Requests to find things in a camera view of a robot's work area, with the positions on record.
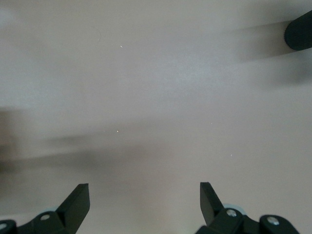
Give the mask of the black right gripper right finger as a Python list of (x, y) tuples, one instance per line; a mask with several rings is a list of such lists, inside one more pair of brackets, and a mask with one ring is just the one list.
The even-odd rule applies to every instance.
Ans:
[(299, 234), (287, 219), (267, 214), (254, 221), (238, 209), (226, 208), (211, 183), (200, 183), (200, 208), (206, 224), (195, 234)]

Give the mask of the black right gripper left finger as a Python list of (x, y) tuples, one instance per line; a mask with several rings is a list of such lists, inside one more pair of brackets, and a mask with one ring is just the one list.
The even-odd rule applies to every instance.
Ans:
[(79, 184), (55, 211), (37, 215), (14, 234), (76, 234), (89, 210), (89, 184)]

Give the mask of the black ribbed cylinder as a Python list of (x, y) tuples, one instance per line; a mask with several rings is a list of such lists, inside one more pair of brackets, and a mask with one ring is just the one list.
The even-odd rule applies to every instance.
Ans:
[(312, 10), (287, 26), (284, 40), (291, 49), (296, 51), (312, 48)]

